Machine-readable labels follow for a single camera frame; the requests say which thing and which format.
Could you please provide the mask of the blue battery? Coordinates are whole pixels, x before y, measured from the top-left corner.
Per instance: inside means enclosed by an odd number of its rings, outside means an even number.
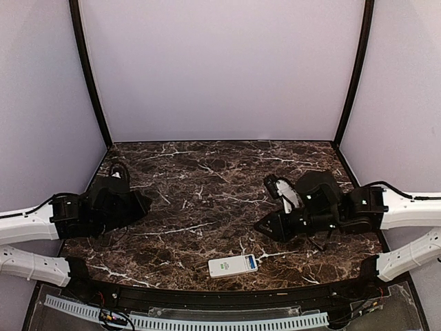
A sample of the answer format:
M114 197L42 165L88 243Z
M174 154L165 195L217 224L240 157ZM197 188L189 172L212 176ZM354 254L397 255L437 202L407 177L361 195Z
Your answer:
M252 270L255 270L257 268L256 259L254 255L248 256L249 266Z

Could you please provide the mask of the white remote control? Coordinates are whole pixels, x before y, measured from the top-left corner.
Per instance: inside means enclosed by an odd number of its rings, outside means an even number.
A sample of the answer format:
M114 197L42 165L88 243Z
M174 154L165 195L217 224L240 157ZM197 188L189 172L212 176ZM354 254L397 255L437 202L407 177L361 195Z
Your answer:
M256 262L257 268L252 270L249 266L249 255L250 254L209 260L207 265L210 277L215 279L256 272L258 270L258 264Z

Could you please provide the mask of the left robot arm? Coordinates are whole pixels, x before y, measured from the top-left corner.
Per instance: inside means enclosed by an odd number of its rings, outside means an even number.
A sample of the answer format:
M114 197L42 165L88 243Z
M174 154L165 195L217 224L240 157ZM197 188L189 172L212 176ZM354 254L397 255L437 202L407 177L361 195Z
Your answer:
M83 194L58 193L29 210L1 213L1 273L70 289L83 301L97 295L85 261L14 248L37 240L97 238L127 228L150 211L151 199L125 179L102 177Z

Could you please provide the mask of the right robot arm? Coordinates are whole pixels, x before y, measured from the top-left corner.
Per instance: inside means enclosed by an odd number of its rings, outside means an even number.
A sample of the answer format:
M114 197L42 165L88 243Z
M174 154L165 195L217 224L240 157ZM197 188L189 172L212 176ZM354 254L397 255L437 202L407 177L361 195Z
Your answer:
M254 229L286 243L299 234L364 234L393 228L428 227L424 236L386 253L362 261L352 294L366 299L377 290L378 280L389 282L416 267L440 258L440 194L405 193L377 181L343 192L329 171L308 171L290 183L274 174L263 180L282 210L255 222Z

